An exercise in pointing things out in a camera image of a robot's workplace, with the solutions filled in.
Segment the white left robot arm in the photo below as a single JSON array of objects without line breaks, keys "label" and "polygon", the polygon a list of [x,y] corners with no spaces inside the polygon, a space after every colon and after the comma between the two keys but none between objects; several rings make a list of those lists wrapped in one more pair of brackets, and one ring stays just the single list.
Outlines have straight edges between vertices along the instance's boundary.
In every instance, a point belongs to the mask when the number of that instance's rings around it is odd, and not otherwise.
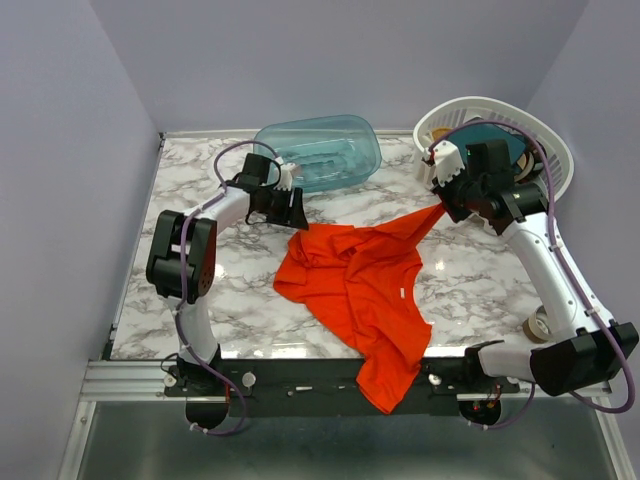
[{"label": "white left robot arm", "polygon": [[280,157],[249,153],[242,170],[224,180],[213,198],[191,212],[162,211],[146,265],[146,279],[172,311],[179,358],[192,363],[187,382],[201,395],[222,380],[212,364],[219,343],[210,325],[206,296],[214,283],[218,235],[254,213],[266,223],[307,230],[303,189],[293,180],[299,166]]}]

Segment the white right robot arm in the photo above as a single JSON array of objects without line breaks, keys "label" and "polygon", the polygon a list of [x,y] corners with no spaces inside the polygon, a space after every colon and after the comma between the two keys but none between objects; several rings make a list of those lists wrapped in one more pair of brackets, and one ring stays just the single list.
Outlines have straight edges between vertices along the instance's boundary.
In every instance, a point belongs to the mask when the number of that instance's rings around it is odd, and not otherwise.
[{"label": "white right robot arm", "polygon": [[542,304],[541,346],[498,342],[478,348],[460,367],[460,379],[480,392],[496,377],[537,384],[546,394],[576,394],[612,380],[628,368],[639,342],[630,323],[619,324],[597,300],[566,251],[551,217],[546,191],[518,184],[505,141],[469,144],[447,140],[432,148],[433,191],[455,222],[485,219],[523,265]]}]

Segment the orange t shirt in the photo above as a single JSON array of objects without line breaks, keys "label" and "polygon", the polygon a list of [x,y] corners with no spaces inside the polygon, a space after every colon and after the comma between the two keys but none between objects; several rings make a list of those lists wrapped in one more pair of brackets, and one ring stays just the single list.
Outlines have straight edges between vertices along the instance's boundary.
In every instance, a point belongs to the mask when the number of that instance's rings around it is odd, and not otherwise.
[{"label": "orange t shirt", "polygon": [[356,382],[384,414],[407,394],[431,340],[413,295],[417,246],[444,213],[435,205],[373,227],[313,224],[291,237],[274,278],[277,293],[363,356]]}]

